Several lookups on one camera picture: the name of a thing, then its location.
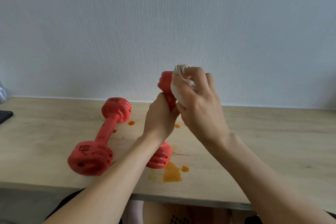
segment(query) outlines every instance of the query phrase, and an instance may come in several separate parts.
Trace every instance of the person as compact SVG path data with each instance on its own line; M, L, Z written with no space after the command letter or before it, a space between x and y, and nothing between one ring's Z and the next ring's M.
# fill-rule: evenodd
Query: person
M202 68L189 67L184 78L195 82L194 91L174 76L185 106L170 111L160 93L149 106L143 134L126 154L85 190L51 215L45 224L119 223L128 199L151 156L173 132L179 114L195 137L238 183L262 223L335 224L323 209L285 183L239 138L224 118L214 79Z

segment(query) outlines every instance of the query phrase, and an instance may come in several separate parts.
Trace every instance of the person's right arm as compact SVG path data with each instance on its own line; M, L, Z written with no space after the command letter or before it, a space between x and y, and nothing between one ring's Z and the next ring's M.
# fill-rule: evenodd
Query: person's right arm
M199 67L189 67L183 77L194 80L196 92L173 75L173 84L183 99L188 100L185 107L177 103L182 120L232 175L264 224L336 223L323 209L285 183L229 131L211 74L205 74Z

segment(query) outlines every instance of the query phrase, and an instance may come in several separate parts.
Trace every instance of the wooden table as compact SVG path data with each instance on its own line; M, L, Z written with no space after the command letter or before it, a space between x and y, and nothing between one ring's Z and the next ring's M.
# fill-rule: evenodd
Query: wooden table
M74 191L93 177L74 173L67 158L80 141L93 140L103 124L104 101L12 98L0 106L14 117L0 125L0 187ZM147 103L132 103L127 123L117 124L108 145L115 159L142 134ZM336 112L223 107L229 128L263 161L323 209L336 213ZM177 120L167 139L171 162L189 167L182 181L163 182L165 169L145 168L133 198L249 209L233 178Z

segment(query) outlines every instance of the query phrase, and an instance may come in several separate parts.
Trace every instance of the person's left arm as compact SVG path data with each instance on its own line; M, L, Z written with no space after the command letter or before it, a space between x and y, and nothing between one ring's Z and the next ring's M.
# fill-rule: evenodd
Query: person's left arm
M147 162L173 132L179 112L160 93L149 106L143 135L123 158L48 218L45 224L117 224Z

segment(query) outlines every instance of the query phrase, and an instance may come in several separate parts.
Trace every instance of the red dumbbell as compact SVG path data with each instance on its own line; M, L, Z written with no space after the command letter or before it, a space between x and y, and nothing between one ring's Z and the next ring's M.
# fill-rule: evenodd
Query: red dumbbell
M105 122L94 141L76 145L68 158L70 168L80 175L99 176L111 165L113 152L107 141L117 123L128 120L132 111L131 104L124 98L109 98L101 108Z
M162 92L166 95L166 99L169 105L169 109L172 110L176 106L176 98L170 89L171 84L171 76L173 71L164 71L161 74L161 78L157 86L162 90ZM154 155L150 158L146 167L153 169L164 168L170 159L170 154L172 150L166 142L163 142L158 150L154 153Z

